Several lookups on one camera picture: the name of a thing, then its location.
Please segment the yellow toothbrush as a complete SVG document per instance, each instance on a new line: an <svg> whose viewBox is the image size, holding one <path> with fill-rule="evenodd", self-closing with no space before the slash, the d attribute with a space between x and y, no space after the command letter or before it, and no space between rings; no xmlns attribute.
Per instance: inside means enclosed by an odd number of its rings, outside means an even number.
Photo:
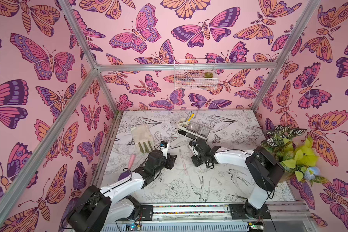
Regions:
<svg viewBox="0 0 348 232"><path fill-rule="evenodd" d="M191 121L194 117L195 117L194 113L189 113L187 118L186 118L186 121Z"/></svg>

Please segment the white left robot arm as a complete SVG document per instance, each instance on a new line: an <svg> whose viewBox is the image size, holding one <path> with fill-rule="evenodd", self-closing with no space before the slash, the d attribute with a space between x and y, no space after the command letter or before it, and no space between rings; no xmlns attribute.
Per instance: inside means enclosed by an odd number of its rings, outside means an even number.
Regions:
<svg viewBox="0 0 348 232"><path fill-rule="evenodd" d="M62 219L62 228L75 232L100 232L105 224L123 218L140 218L140 203L132 194L157 179L163 169L171 170L176 155L160 149L151 151L135 170L128 169L127 177L98 188L91 185L76 205Z"/></svg>

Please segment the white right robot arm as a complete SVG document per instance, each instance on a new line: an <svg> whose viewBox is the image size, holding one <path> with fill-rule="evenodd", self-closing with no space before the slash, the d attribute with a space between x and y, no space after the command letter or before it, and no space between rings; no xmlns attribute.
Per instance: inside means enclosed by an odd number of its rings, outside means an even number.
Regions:
<svg viewBox="0 0 348 232"><path fill-rule="evenodd" d="M261 146L244 151L210 147L205 140L198 140L189 142L189 148L196 167L202 164L207 168L213 168L215 164L231 164L248 169L255 185L243 206L243 213L250 219L261 215L262 207L268 198L273 198L275 188L285 173L280 162Z"/></svg>

